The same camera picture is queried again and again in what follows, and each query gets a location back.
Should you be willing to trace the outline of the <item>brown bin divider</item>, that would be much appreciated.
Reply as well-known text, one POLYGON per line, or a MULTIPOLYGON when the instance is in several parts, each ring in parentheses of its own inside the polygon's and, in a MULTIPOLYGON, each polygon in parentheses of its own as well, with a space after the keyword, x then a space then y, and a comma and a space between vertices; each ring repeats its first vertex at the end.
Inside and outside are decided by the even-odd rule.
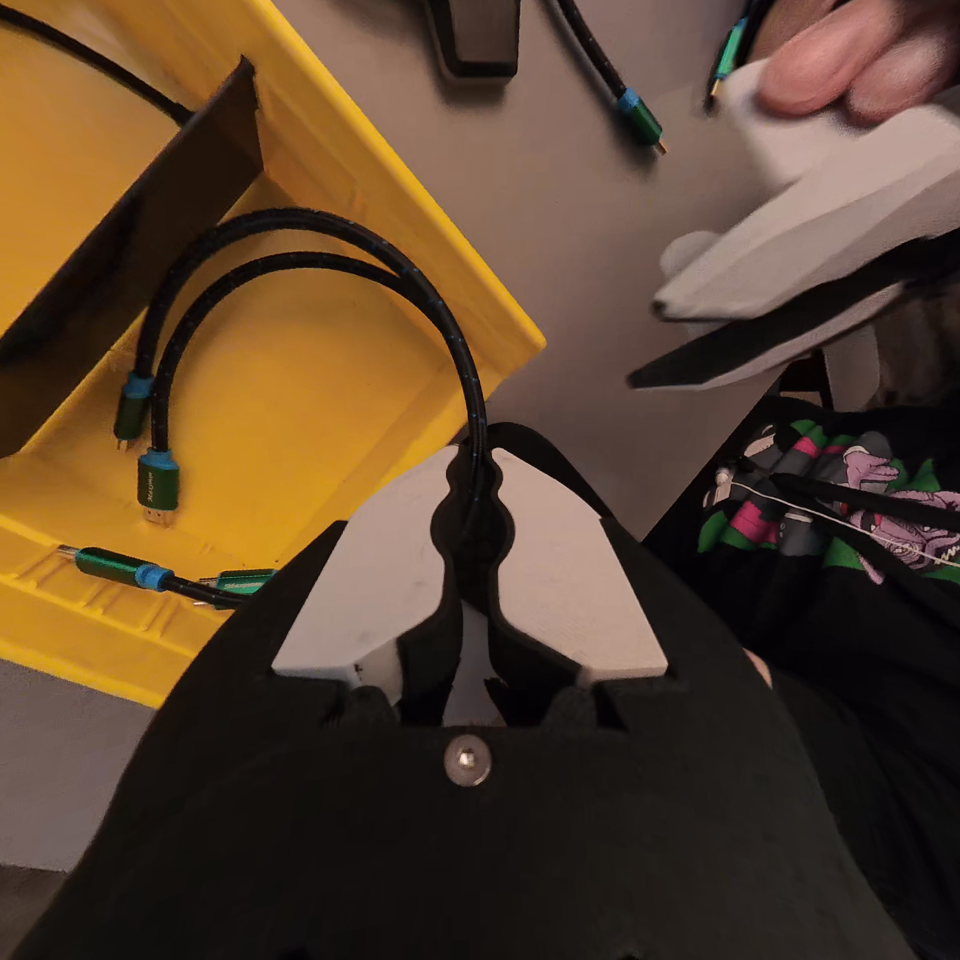
POLYGON ((1 340, 1 456, 17 454, 158 291, 177 257, 263 171, 246 55, 128 187, 1 340))

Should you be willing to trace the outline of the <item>black textured wrist rest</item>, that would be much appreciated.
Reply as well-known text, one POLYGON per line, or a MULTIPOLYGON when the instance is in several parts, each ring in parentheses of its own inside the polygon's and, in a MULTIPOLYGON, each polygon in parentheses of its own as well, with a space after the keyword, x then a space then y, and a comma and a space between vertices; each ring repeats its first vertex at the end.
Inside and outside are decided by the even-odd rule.
POLYGON ((492 529, 495 520, 510 522, 529 534, 558 539, 563 531, 578 532, 614 516, 612 508, 548 438, 511 421, 494 423, 489 444, 506 455, 494 465, 506 480, 506 492, 493 505, 467 507, 466 529, 492 529))

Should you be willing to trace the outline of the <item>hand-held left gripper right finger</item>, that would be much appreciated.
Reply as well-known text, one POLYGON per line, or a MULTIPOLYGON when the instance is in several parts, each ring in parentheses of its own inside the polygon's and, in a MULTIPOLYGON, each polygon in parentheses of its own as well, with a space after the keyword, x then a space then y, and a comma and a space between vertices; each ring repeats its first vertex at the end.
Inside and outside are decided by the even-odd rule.
POLYGON ((560 480, 503 447, 490 451, 480 601, 505 724, 539 724, 567 690, 660 681, 667 654, 606 518, 560 480))

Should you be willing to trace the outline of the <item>person's right hand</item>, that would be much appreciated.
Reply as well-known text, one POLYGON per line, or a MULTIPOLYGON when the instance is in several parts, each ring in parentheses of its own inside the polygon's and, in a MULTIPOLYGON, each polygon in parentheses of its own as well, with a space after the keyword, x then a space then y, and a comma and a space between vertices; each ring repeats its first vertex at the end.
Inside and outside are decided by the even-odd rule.
POLYGON ((959 3, 774 2, 750 58, 764 61, 755 98, 768 114, 839 103, 852 124, 875 126, 958 81, 959 3))

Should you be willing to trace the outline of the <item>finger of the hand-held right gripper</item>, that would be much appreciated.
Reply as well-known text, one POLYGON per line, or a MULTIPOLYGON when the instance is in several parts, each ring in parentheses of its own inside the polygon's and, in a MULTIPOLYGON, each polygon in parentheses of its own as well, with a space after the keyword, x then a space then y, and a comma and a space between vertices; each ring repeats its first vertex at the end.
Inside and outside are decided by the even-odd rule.
POLYGON ((722 235, 654 295, 671 322, 752 320, 904 244, 958 228, 958 169, 815 171, 722 235))
POLYGON ((959 232, 912 239, 759 318, 721 325, 627 374, 632 391, 702 391, 783 367, 958 278, 959 232))

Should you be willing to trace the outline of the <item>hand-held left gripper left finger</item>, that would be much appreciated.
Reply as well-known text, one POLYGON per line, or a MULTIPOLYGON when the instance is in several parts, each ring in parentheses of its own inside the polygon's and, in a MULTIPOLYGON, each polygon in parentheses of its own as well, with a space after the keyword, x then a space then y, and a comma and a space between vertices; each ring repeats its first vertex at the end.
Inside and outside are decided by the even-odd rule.
POLYGON ((346 522, 271 663, 274 674, 373 688, 409 724, 442 724, 463 653, 455 552, 469 454, 445 446, 346 522))

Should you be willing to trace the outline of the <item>yellow plastic bin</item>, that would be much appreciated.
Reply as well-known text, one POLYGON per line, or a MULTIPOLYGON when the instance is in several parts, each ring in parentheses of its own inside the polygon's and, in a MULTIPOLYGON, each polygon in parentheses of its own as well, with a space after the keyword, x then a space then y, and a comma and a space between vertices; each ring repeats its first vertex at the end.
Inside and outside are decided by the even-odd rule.
MULTIPOLYGON (((193 117, 242 56, 263 171, 221 221, 280 206, 379 234, 459 324, 484 398, 546 345, 522 307, 273 2, 2 2, 123 66, 193 117)), ((2 335, 186 123, 2 25, 2 335)), ((174 377, 178 510, 152 522, 113 435, 146 307, 16 454, 2 458, 2 666, 158 707, 226 614, 106 582, 97 546, 189 578, 278 569, 443 447, 467 414, 441 334, 364 279, 292 270, 204 320, 174 377)))

